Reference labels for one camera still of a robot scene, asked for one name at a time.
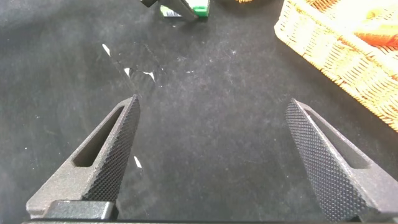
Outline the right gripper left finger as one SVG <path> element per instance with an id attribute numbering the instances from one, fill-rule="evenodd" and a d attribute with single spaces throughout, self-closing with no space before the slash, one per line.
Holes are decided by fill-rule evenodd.
<path id="1" fill-rule="evenodd" d="M 140 114 L 137 95 L 118 103 L 27 201 L 30 217 L 46 217 L 61 201 L 115 203 Z"/>

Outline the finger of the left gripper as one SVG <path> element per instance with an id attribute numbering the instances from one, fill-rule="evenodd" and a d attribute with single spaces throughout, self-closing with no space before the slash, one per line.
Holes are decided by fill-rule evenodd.
<path id="1" fill-rule="evenodd" d="M 182 17 L 188 21 L 198 18 L 186 0 L 159 0 L 159 4 L 160 11 L 165 17 Z"/>

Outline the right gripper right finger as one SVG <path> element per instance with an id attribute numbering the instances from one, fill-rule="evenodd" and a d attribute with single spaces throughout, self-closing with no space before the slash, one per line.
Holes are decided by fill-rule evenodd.
<path id="1" fill-rule="evenodd" d="M 308 105 L 292 98 L 287 124 L 327 220 L 397 221 L 397 181 Z"/>

